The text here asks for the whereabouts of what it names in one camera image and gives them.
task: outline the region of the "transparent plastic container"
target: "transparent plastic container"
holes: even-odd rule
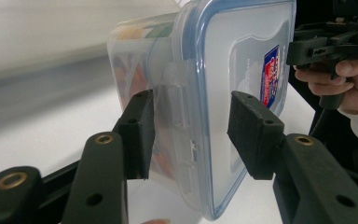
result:
[[[191,1],[178,13],[122,22],[110,34],[123,108],[133,94],[153,89],[152,170],[210,220],[247,173],[227,136],[231,92],[251,93],[281,113],[295,9],[296,1]]]

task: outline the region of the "logo sticker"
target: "logo sticker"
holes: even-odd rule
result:
[[[270,108],[275,101],[279,79],[279,45],[264,56],[260,101]]]

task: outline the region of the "brass screw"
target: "brass screw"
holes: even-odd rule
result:
[[[301,145],[304,145],[304,146],[312,146],[313,145],[313,141],[312,139],[308,138],[307,136],[297,136],[295,138],[295,140],[301,144]]]
[[[102,134],[95,139],[96,144],[108,144],[113,141],[113,136],[110,134]]]
[[[14,172],[8,175],[5,175],[0,179],[0,189],[14,189],[18,185],[22,184],[27,179],[28,175],[25,172]]]

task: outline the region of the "label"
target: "label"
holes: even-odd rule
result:
[[[279,79],[279,45],[264,56],[261,76],[260,101],[270,108],[275,101]]]

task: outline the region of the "container lid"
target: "container lid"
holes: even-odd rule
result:
[[[284,105],[296,1],[201,0],[179,12],[172,33],[173,63],[165,83],[186,84],[181,102],[197,158],[202,214],[224,212],[246,175],[227,136],[232,91],[251,93],[275,115]]]

